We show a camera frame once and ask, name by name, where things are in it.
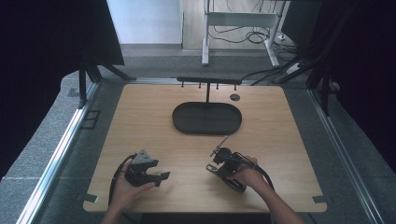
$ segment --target black cable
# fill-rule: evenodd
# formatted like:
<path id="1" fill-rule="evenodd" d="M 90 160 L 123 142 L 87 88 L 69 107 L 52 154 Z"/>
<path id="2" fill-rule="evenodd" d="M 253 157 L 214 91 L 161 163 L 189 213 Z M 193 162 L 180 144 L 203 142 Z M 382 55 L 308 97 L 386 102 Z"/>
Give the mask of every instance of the black cable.
<path id="1" fill-rule="evenodd" d="M 244 40 L 240 40 L 240 41 L 232 41 L 232 40 L 228 40 L 228 39 L 224 39 L 224 38 L 214 37 L 214 36 L 213 36 L 212 34 L 210 34 L 210 33 L 208 33 L 208 34 L 209 34 L 210 37 L 212 37 L 212 38 L 214 38 L 214 39 L 223 40 L 223 41 L 226 41 L 226 42 L 229 42 L 229 43 L 234 43 L 234 44 L 239 44 L 239 43 L 242 43 L 242 42 L 248 40 L 247 38 L 245 38 Z"/>
<path id="2" fill-rule="evenodd" d="M 259 0 L 257 1 L 256 6 L 254 6 L 254 8 L 251 10 L 251 12 L 254 12 L 254 9 L 259 6 L 259 12 L 262 12 L 262 5 L 264 4 L 264 0 Z"/>
<path id="3" fill-rule="evenodd" d="M 132 159 L 134 156 L 135 155 L 131 155 L 131 156 L 127 157 L 120 164 L 119 168 L 117 168 L 116 173 L 114 173 L 113 178 L 111 179 L 110 190 L 108 192 L 108 205 L 110 205 L 110 203 L 111 203 L 111 198 L 113 197 L 114 186 L 116 185 L 117 177 L 119 177 L 123 165 L 125 164 L 125 162 L 127 162 L 129 159 Z"/>
<path id="4" fill-rule="evenodd" d="M 290 52 L 290 51 L 278 52 L 277 53 L 277 58 L 279 58 L 280 60 L 282 60 L 284 62 L 290 62 L 291 60 L 287 60 L 287 59 L 283 58 L 282 56 L 280 56 L 280 54 L 282 54 L 282 53 L 292 53 L 292 54 L 294 54 L 294 52 Z"/>
<path id="5" fill-rule="evenodd" d="M 275 41 L 274 41 L 274 44 L 275 44 L 275 45 L 279 45 L 279 46 L 281 46 L 281 47 L 298 48 L 298 46 L 296 46 L 296 45 L 284 45 L 284 44 L 276 43 Z"/>
<path id="6" fill-rule="evenodd" d="M 271 4 L 272 4 L 272 0 L 270 1 L 270 6 L 268 7 L 268 13 L 271 12 Z"/>
<path id="7" fill-rule="evenodd" d="M 279 49 L 279 50 L 284 50 L 284 51 L 288 51 L 290 53 L 297 53 L 297 49 L 290 49 L 290 48 L 280 48 L 279 46 L 275 46 L 275 49 Z"/>
<path id="8" fill-rule="evenodd" d="M 227 0 L 227 8 L 230 9 L 230 12 L 233 12 L 233 11 L 231 10 L 231 8 L 228 6 L 228 0 Z"/>
<path id="9" fill-rule="evenodd" d="M 257 74 L 259 74 L 259 73 L 264 73 L 264 72 L 272 72 L 272 71 L 275 71 L 275 70 L 278 70 L 278 69 L 280 69 L 281 67 L 276 67 L 276 68 L 271 68 L 271 69 L 267 69 L 267 70 L 261 70 L 261 71 L 258 71 L 258 72 L 252 72 L 252 73 L 249 73 L 249 74 L 247 74 L 247 75 L 245 75 L 244 77 L 242 77 L 241 78 L 241 81 L 243 81 L 245 78 L 247 78 L 247 77 L 250 77 L 250 76 L 253 76 L 253 75 L 257 75 Z"/>
<path id="10" fill-rule="evenodd" d="M 245 27 L 245 26 L 238 26 L 238 27 L 232 28 L 232 29 L 230 29 L 230 30 L 218 31 L 218 30 L 216 29 L 216 26 L 213 26 L 213 28 L 215 29 L 216 33 L 219 33 L 219 34 L 231 32 L 231 31 L 238 30 L 238 29 L 241 29 L 241 28 L 244 28 L 244 27 Z"/>
<path id="11" fill-rule="evenodd" d="M 292 65 L 293 63 L 297 63 L 297 61 L 300 59 L 300 57 L 296 56 L 294 57 L 292 60 L 290 60 L 289 62 L 287 62 L 285 65 L 283 65 L 282 67 L 280 67 L 279 69 L 277 69 L 274 73 L 268 74 L 265 77 L 260 78 L 259 80 L 253 82 L 252 84 L 250 84 L 250 86 L 255 86 L 256 84 L 260 83 L 261 81 L 265 80 L 268 77 L 272 77 L 273 75 L 276 75 L 282 71 L 285 70 L 286 67 L 289 67 L 290 65 Z"/>
<path id="12" fill-rule="evenodd" d="M 238 156 L 240 156 L 246 160 L 246 162 L 244 160 L 242 160 L 243 161 L 242 163 L 248 165 L 251 169 L 258 171 L 260 174 L 262 174 L 265 177 L 265 179 L 267 180 L 267 183 L 271 187 L 271 189 L 275 190 L 274 184 L 272 183 L 270 176 L 258 164 L 254 163 L 250 159 L 246 158 L 244 155 L 242 155 L 239 152 L 236 152 L 236 154 L 238 154 Z"/>
<path id="13" fill-rule="evenodd" d="M 254 36 L 254 35 L 257 36 L 257 37 L 260 39 L 260 41 L 253 41 L 252 39 L 250 39 L 250 38 L 251 38 L 252 36 Z M 253 44 L 261 44 L 261 43 L 263 43 L 264 40 L 266 40 L 269 36 L 268 36 L 267 34 L 265 34 L 265 33 L 258 32 L 258 31 L 254 31 L 254 28 L 253 28 L 253 31 L 248 32 L 248 33 L 246 34 L 246 37 L 247 37 L 247 40 L 248 40 L 250 43 L 253 43 Z"/>
<path id="14" fill-rule="evenodd" d="M 274 11 L 275 11 L 275 7 L 276 7 L 276 2 L 277 2 L 277 1 L 275 1 L 275 4 L 274 4 L 274 8 L 273 8 L 273 13 L 274 13 Z"/>

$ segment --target cable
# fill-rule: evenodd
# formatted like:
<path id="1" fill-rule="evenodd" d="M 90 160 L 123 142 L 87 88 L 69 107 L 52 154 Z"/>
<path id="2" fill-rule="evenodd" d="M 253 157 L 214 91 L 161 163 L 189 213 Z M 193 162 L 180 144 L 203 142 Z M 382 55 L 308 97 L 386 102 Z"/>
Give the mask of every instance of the cable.
<path id="1" fill-rule="evenodd" d="M 268 75 L 266 75 L 265 77 L 260 78 L 259 80 L 253 82 L 252 84 L 250 84 L 250 86 L 255 86 L 256 84 L 260 83 L 261 81 L 265 80 L 268 77 L 272 77 L 282 71 L 285 70 L 285 68 L 289 67 L 290 65 L 292 65 L 293 63 L 297 63 L 297 61 L 300 59 L 299 56 L 295 56 L 292 60 L 290 60 L 289 62 L 287 62 L 285 65 L 279 67 L 278 69 L 275 70 L 274 73 L 270 73 Z"/>
<path id="2" fill-rule="evenodd" d="M 252 39 L 250 39 L 252 36 L 257 36 L 259 39 L 260 39 L 260 41 L 253 41 Z M 247 40 L 250 42 L 250 43 L 253 43 L 253 44 L 261 44 L 261 43 L 263 43 L 268 37 L 269 37 L 269 35 L 267 35 L 267 34 L 265 34 L 265 33 L 262 33 L 262 32 L 258 32 L 258 31 L 254 31 L 254 27 L 253 27 L 253 31 L 251 31 L 251 32 L 248 32 L 247 33 L 247 35 L 246 35 L 246 37 L 247 37 Z"/>
<path id="3" fill-rule="evenodd" d="M 233 11 L 231 10 L 231 8 L 228 6 L 228 0 L 227 0 L 227 8 L 230 9 L 230 12 L 233 12 Z"/>
<path id="4" fill-rule="evenodd" d="M 275 42 L 275 41 L 274 41 L 274 44 L 275 44 L 275 45 L 279 45 L 279 46 L 281 46 L 281 47 L 298 48 L 298 46 L 296 46 L 296 45 L 284 45 L 284 44 L 279 44 L 279 43 L 277 43 L 277 42 Z"/>
<path id="5" fill-rule="evenodd" d="M 277 53 L 277 57 L 280 59 L 280 60 L 282 60 L 282 61 L 284 61 L 284 62 L 290 62 L 291 60 L 286 60 L 285 58 L 283 58 L 282 56 L 280 56 L 280 54 L 282 54 L 282 53 L 292 53 L 292 54 L 295 54 L 294 52 L 290 52 L 290 51 L 280 51 L 280 52 L 278 52 Z"/>
<path id="6" fill-rule="evenodd" d="M 272 4 L 272 1 L 270 1 L 270 6 L 268 7 L 268 13 L 271 12 L 271 4 Z"/>
<path id="7" fill-rule="evenodd" d="M 274 13 L 274 11 L 275 11 L 275 7 L 276 7 L 276 2 L 277 2 L 277 1 L 275 1 L 275 4 L 274 4 L 274 8 L 273 8 L 273 13 Z"/>
<path id="8" fill-rule="evenodd" d="M 127 158 L 125 158 L 125 160 L 120 164 L 119 168 L 117 168 L 116 173 L 114 173 L 113 178 L 111 179 L 111 184 L 110 184 L 110 190 L 108 192 L 108 205 L 110 205 L 111 203 L 111 198 L 113 197 L 113 192 L 114 192 L 114 187 L 116 185 L 116 181 L 117 178 L 119 177 L 120 173 L 122 172 L 122 167 L 124 166 L 125 162 L 127 162 L 129 159 L 133 159 L 136 156 L 136 154 L 131 155 Z M 129 217 L 128 215 L 122 213 L 122 216 L 125 217 L 126 219 L 128 219 L 131 222 L 134 222 L 134 219 Z"/>
<path id="9" fill-rule="evenodd" d="M 239 152 L 236 152 L 236 154 L 238 156 L 242 157 L 243 159 L 245 159 L 245 161 L 242 160 L 242 163 L 248 165 L 251 169 L 258 171 L 260 174 L 262 174 L 265 177 L 265 179 L 267 180 L 267 183 L 271 187 L 271 189 L 275 190 L 274 184 L 272 183 L 270 176 L 258 164 L 254 163 L 250 159 L 246 158 L 244 155 L 242 155 Z"/>
<path id="10" fill-rule="evenodd" d="M 247 75 L 245 75 L 244 77 L 242 77 L 241 78 L 241 81 L 243 81 L 245 78 L 247 78 L 247 77 L 250 77 L 250 76 L 253 76 L 253 75 L 257 75 L 257 74 L 259 74 L 259 73 L 264 73 L 264 72 L 271 72 L 271 71 L 275 71 L 275 70 L 278 70 L 278 69 L 280 69 L 281 67 L 277 67 L 277 68 L 271 68 L 271 69 L 267 69 L 267 70 L 261 70 L 261 71 L 258 71 L 258 72 L 252 72 L 252 73 L 249 73 L 249 74 L 247 74 Z"/>
<path id="11" fill-rule="evenodd" d="M 230 29 L 230 30 L 218 31 L 218 30 L 216 29 L 216 26 L 213 26 L 213 28 L 215 29 L 216 33 L 219 33 L 219 34 L 231 32 L 231 31 L 238 30 L 238 29 L 241 29 L 241 28 L 244 28 L 244 27 L 245 27 L 245 26 L 238 26 L 238 27 L 235 27 L 235 28 Z"/>
<path id="12" fill-rule="evenodd" d="M 232 41 L 232 40 L 228 40 L 228 39 L 224 39 L 224 38 L 214 37 L 214 36 L 213 36 L 212 34 L 210 34 L 210 33 L 209 33 L 209 36 L 212 37 L 212 38 L 214 38 L 214 39 L 217 39 L 217 40 L 223 40 L 223 41 L 226 41 L 226 42 L 229 42 L 229 43 L 234 43 L 234 44 L 239 44 L 239 43 L 242 43 L 242 42 L 244 42 L 244 41 L 247 40 L 247 38 L 245 38 L 245 39 L 243 39 L 243 40 L 241 40 L 241 41 Z"/>
<path id="13" fill-rule="evenodd" d="M 260 5 L 259 6 L 259 12 L 262 12 L 262 5 L 264 4 L 264 0 L 259 0 L 259 1 L 257 1 L 257 4 L 256 4 L 256 6 L 254 6 L 254 8 L 251 10 L 251 12 L 254 12 L 254 9 L 258 6 L 258 5 Z"/>

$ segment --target hand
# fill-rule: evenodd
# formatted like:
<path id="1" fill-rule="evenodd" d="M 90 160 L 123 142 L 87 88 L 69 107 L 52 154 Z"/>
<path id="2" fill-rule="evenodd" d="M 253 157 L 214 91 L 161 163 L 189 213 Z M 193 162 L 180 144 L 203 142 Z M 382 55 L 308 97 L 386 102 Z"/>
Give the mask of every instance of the hand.
<path id="1" fill-rule="evenodd" d="M 140 187 L 132 186 L 128 180 L 125 179 L 125 171 L 128 169 L 128 162 L 123 165 L 119 176 L 117 177 L 116 184 L 113 190 L 113 196 L 111 198 L 110 207 L 115 208 L 118 211 L 122 211 L 127 208 L 133 201 L 136 195 L 146 190 L 152 189 L 155 183 L 147 183 Z"/>
<path id="2" fill-rule="evenodd" d="M 254 164 L 257 165 L 256 158 L 246 156 L 246 159 L 252 161 Z M 267 182 L 265 182 L 262 174 L 260 174 L 258 171 L 251 169 L 245 164 L 242 164 L 236 173 L 227 176 L 227 179 L 235 179 L 241 184 L 252 187 L 253 189 L 259 188 L 260 186 L 262 186 L 262 184 L 267 185 Z"/>

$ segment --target table surface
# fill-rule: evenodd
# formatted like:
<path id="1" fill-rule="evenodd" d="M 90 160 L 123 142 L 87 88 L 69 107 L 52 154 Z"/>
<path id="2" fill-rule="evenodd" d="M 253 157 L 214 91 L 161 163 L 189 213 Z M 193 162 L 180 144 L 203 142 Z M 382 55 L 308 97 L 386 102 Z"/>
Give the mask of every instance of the table surface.
<path id="1" fill-rule="evenodd" d="M 234 102 L 230 95 L 240 100 Z M 106 211 L 111 178 L 129 155 L 145 149 L 159 160 L 148 174 L 171 172 L 158 188 L 138 195 L 132 212 L 269 212 L 251 189 L 238 193 L 206 170 L 210 154 L 223 136 L 179 132 L 172 123 L 176 106 L 204 102 L 206 89 L 197 85 L 126 85 L 110 125 L 88 194 L 87 211 Z M 274 183 L 276 192 L 296 212 L 324 212 L 326 203 L 283 90 L 279 87 L 211 87 L 210 102 L 235 105 L 242 113 L 240 129 L 223 144 L 232 152 L 256 157 Z"/>

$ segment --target gray floor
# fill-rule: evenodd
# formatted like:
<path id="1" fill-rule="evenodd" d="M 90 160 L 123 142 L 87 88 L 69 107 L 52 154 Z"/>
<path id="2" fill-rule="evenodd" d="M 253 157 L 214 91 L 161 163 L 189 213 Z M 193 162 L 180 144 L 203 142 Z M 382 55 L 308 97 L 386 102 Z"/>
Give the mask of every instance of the gray floor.
<path id="1" fill-rule="evenodd" d="M 119 69 L 138 77 L 137 81 L 140 82 L 147 81 L 147 78 L 153 78 L 150 81 L 173 81 L 172 77 L 178 76 L 241 78 L 271 67 L 265 53 L 260 51 L 213 52 L 210 65 L 202 67 L 200 52 L 183 51 L 175 46 L 124 46 L 122 50 L 126 66 Z M 99 120 L 94 129 L 79 129 L 77 139 L 65 155 L 62 167 L 35 217 L 35 223 L 98 223 L 103 216 L 102 213 L 85 212 L 81 196 L 90 184 L 125 82 L 105 68 L 101 67 L 100 71 L 104 81 L 91 108 L 100 111 Z M 304 87 L 305 79 L 306 76 L 297 77 L 282 87 L 328 210 L 301 215 L 307 223 L 371 223 Z M 0 183 L 0 223 L 15 223 L 20 216 L 77 106 L 78 74 L 74 73 L 64 79 L 61 93 L 51 111 Z M 335 95 L 331 95 L 329 107 L 332 123 L 373 196 L 384 223 L 394 223 L 395 174 L 359 126 L 338 104 Z M 87 121 L 82 127 L 90 125 Z M 136 223 L 139 218 L 140 215 L 134 215 Z"/>

